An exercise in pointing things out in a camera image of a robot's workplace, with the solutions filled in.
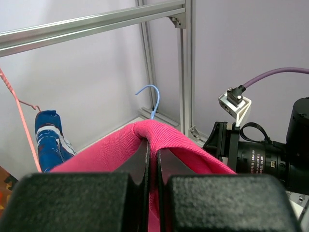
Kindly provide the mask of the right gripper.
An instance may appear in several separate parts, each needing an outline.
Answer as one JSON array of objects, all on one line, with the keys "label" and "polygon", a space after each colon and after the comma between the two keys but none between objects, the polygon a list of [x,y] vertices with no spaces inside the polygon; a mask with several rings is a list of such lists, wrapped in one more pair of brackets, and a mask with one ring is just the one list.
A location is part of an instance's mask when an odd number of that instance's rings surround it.
[{"label": "right gripper", "polygon": [[235,123],[215,122],[211,134],[202,149],[236,173],[241,173],[239,162],[240,127]]}]

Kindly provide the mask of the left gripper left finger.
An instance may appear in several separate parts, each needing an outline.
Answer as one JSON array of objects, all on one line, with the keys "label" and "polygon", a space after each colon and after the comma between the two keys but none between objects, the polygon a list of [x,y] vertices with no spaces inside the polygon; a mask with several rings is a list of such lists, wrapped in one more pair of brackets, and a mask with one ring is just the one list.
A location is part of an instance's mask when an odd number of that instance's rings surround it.
[{"label": "left gripper left finger", "polygon": [[150,145],[104,173],[30,174],[0,218],[3,232],[145,232],[148,230]]}]

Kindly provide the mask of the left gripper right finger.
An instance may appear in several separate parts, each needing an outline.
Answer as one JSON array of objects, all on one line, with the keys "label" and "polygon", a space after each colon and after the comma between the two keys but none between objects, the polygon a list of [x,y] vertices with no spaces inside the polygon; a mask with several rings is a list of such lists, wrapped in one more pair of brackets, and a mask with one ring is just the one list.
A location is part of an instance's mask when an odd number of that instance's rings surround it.
[{"label": "left gripper right finger", "polygon": [[163,232],[299,232],[283,186],[270,175],[196,174],[169,149],[157,154]]}]

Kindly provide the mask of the pink trousers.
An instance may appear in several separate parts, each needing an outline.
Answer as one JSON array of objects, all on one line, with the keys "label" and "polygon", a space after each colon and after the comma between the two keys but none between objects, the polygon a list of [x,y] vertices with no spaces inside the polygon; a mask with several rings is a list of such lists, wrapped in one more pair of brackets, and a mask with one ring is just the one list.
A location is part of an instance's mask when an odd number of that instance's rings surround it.
[{"label": "pink trousers", "polygon": [[150,143],[151,179],[148,222],[150,232],[160,230],[157,184],[157,152],[159,150],[169,148],[177,158],[197,174],[234,174],[234,171],[174,127],[151,119],[124,126],[75,157],[56,166],[51,172],[114,171],[137,151],[143,139],[147,139]]}]

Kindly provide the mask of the blue white patterned trousers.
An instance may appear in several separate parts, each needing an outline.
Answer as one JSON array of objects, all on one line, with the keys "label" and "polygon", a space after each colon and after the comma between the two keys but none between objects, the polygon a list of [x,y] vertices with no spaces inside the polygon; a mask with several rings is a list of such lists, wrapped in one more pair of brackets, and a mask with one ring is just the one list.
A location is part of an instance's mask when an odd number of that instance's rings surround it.
[{"label": "blue white patterned trousers", "polygon": [[35,134],[39,165],[43,173],[76,155],[73,146],[64,137],[61,118],[55,110],[41,111],[36,115]]}]

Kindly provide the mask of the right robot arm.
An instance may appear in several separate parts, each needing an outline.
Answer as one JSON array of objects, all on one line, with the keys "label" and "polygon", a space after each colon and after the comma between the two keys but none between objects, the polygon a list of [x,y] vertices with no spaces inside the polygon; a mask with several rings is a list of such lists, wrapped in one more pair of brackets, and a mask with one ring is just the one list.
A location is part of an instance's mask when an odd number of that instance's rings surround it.
[{"label": "right robot arm", "polygon": [[263,127],[248,122],[242,127],[215,122],[203,149],[238,174],[268,174],[287,191],[309,193],[309,99],[292,108],[286,143],[271,140]]}]

